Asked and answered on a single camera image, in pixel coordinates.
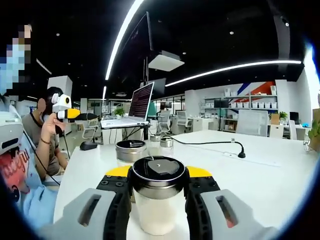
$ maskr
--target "computer mouse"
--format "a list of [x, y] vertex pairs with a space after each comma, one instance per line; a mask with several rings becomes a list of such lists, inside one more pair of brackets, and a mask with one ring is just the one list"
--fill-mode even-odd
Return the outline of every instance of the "computer mouse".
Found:
[[87, 151], [90, 149], [95, 149], [97, 148], [98, 144], [96, 142], [92, 142], [92, 141], [84, 141], [81, 143], [80, 145], [80, 149], [83, 151]]

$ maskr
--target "laptop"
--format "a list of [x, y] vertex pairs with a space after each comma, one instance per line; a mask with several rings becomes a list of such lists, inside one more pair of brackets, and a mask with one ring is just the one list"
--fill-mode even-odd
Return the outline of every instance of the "laptop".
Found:
[[128, 128], [148, 125], [147, 113], [151, 101], [154, 82], [135, 90], [132, 95], [129, 116], [122, 119], [102, 120], [102, 129]]

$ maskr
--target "laptop screen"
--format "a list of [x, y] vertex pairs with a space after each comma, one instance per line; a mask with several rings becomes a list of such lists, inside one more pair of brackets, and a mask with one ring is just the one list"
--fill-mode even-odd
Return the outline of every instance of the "laptop screen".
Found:
[[146, 120], [153, 86], [154, 83], [152, 82], [133, 92], [131, 106], [129, 110], [130, 117], [142, 118]]

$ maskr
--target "black ceiling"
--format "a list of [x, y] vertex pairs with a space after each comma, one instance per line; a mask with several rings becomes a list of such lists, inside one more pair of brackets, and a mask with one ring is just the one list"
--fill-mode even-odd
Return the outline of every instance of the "black ceiling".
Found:
[[[130, 97], [137, 82], [127, 79], [121, 83], [115, 72], [105, 81], [105, 75], [114, 42], [133, 2], [54, 1], [54, 5], [33, 6], [29, 17], [31, 78], [10, 94], [24, 93], [39, 98], [48, 78], [68, 75], [73, 82], [73, 100], [101, 98], [105, 85], [108, 98], [114, 98], [116, 92], [127, 92]], [[167, 78], [170, 83], [214, 69], [279, 58], [275, 13], [267, 0], [145, 0], [125, 37], [146, 11], [156, 51], [179, 55], [185, 62], [171, 72], [150, 69], [150, 80]], [[303, 60], [303, 57], [303, 38], [295, 25], [290, 24], [289, 58]], [[36, 58], [52, 75], [35, 62]], [[296, 81], [302, 69], [302, 65], [290, 65], [283, 72], [269, 65], [226, 71], [166, 87], [165, 95], [243, 82]], [[142, 72], [141, 66], [132, 79], [142, 79]]]

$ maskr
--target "wrist bracelet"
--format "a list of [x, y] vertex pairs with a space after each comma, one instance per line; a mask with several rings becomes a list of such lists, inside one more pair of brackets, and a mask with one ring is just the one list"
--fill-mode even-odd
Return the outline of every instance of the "wrist bracelet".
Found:
[[43, 140], [42, 137], [40, 138], [40, 140], [41, 140], [43, 143], [50, 145], [50, 142]]

